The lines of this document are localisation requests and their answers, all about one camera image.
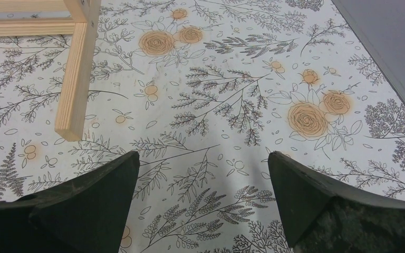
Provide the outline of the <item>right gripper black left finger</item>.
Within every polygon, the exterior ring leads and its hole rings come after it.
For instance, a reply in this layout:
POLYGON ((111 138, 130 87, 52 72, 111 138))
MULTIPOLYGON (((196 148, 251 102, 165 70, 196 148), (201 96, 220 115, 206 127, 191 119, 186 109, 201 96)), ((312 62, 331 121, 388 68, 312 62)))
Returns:
POLYGON ((0 201, 0 252, 117 252, 139 168, 131 151, 57 186, 0 201))

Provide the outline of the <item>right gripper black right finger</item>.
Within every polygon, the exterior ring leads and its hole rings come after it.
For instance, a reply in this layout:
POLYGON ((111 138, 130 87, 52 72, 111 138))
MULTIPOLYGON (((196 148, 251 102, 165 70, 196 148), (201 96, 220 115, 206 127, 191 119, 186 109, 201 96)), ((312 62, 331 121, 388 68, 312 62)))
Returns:
POLYGON ((405 201, 340 182, 280 152, 267 164, 295 252, 405 252, 405 201))

